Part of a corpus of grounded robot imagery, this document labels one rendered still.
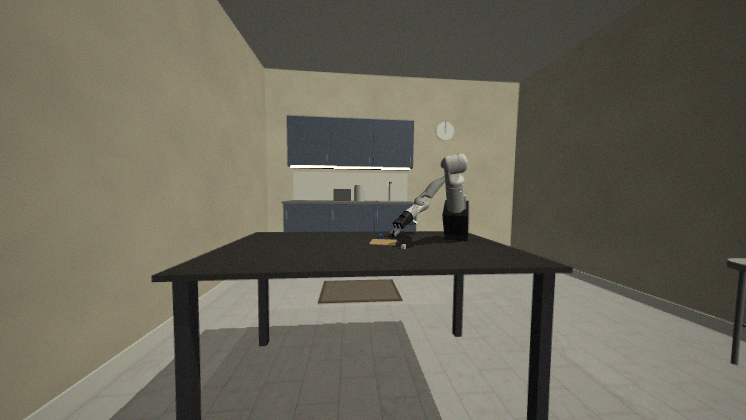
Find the tan square mat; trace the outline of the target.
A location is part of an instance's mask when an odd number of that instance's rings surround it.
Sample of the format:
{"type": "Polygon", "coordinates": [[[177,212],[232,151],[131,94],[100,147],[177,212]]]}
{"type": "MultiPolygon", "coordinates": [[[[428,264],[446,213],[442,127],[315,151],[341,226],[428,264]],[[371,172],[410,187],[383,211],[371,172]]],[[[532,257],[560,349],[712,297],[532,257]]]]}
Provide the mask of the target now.
{"type": "Polygon", "coordinates": [[[372,239],[372,241],[369,243],[369,245],[391,245],[395,246],[397,240],[388,240],[388,239],[372,239]]]}

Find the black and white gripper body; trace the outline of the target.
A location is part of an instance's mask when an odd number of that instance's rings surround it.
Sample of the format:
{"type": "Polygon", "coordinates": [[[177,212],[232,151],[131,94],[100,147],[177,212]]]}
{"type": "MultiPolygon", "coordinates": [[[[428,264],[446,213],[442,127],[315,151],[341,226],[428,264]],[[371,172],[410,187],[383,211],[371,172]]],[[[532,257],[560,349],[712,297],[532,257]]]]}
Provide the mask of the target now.
{"type": "MultiPolygon", "coordinates": [[[[398,218],[398,219],[396,219],[396,220],[395,220],[395,221],[393,222],[393,226],[394,226],[394,224],[396,224],[396,226],[397,226],[397,228],[398,228],[398,224],[399,224],[399,225],[400,225],[400,227],[401,227],[401,229],[404,229],[404,228],[406,227],[406,225],[412,225],[412,226],[416,226],[416,225],[418,224],[418,223],[417,223],[417,222],[416,222],[416,221],[414,220],[414,218],[416,217],[416,215],[417,215],[417,212],[415,211],[415,209],[413,209],[413,208],[408,208],[408,209],[407,209],[406,211],[404,211],[404,212],[403,212],[403,213],[402,213],[402,214],[401,214],[401,215],[399,216],[399,218],[398,218]]],[[[394,228],[395,228],[395,226],[394,226],[394,228]]],[[[398,229],[399,229],[399,228],[398,228],[398,229]]]]}

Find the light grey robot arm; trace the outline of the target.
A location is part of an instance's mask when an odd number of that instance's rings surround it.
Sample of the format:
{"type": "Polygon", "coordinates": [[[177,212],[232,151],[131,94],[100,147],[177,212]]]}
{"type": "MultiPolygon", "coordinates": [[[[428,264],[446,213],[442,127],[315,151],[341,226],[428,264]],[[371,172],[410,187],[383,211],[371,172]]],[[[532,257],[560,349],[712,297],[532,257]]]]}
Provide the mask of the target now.
{"type": "Polygon", "coordinates": [[[426,190],[414,200],[414,204],[409,207],[415,209],[417,215],[429,208],[429,202],[423,197],[432,198],[444,183],[446,186],[448,211],[451,213],[460,213],[466,209],[464,178],[458,173],[466,171],[468,166],[467,158],[464,154],[456,154],[447,155],[443,159],[441,167],[444,169],[445,176],[431,182],[426,190]]]}

